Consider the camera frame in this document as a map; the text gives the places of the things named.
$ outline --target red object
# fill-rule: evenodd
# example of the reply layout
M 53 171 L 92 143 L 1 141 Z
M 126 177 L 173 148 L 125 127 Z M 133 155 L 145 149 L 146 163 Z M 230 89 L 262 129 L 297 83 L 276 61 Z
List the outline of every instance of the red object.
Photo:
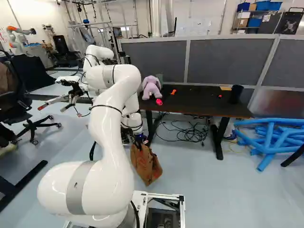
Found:
M 157 105 L 162 105 L 162 100 L 161 99 L 156 99 L 156 104 Z

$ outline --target purple stuffed toy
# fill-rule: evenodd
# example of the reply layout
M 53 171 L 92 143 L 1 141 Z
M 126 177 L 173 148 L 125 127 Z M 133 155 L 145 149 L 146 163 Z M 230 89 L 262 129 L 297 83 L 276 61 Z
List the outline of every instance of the purple stuffed toy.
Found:
M 162 94 L 160 93 L 161 90 L 161 83 L 157 77 L 152 75 L 145 77 L 142 82 L 142 89 L 143 89 L 143 100 L 149 100 L 151 95 L 154 95 L 155 98 L 162 98 Z

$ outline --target gray band on robot arm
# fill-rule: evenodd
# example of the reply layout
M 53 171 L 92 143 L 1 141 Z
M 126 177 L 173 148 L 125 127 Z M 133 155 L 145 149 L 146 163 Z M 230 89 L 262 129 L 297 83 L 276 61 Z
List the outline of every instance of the gray band on robot arm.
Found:
M 73 215 L 85 215 L 82 208 L 82 190 L 86 181 L 87 174 L 96 161 L 85 161 L 74 172 L 67 190 L 66 205 L 68 211 Z

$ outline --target chair base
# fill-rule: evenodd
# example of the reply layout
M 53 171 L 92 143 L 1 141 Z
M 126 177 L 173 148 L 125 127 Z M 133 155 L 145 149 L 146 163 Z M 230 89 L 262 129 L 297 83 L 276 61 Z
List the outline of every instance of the chair base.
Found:
M 25 129 L 23 129 L 19 134 L 16 135 L 16 138 L 21 137 L 24 135 L 26 132 L 30 131 L 30 142 L 34 145 L 38 144 L 38 141 L 35 140 L 35 131 L 37 130 L 38 127 L 50 127 L 50 126 L 57 126 L 58 128 L 62 127 L 61 123 L 43 123 L 46 120 L 53 120 L 54 117 L 52 115 L 48 115 L 47 117 L 32 122 L 31 120 L 27 120 L 28 124 L 23 124 L 25 126 Z

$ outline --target person's foot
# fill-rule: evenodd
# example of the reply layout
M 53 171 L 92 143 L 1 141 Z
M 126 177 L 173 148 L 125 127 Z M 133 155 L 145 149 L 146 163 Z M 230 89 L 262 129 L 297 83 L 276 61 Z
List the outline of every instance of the person's foot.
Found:
M 13 144 L 13 143 L 9 143 L 6 147 L 0 147 L 0 157 L 2 157 L 3 155 L 5 155 L 8 152 L 12 152 L 14 150 L 16 150 L 17 145 Z

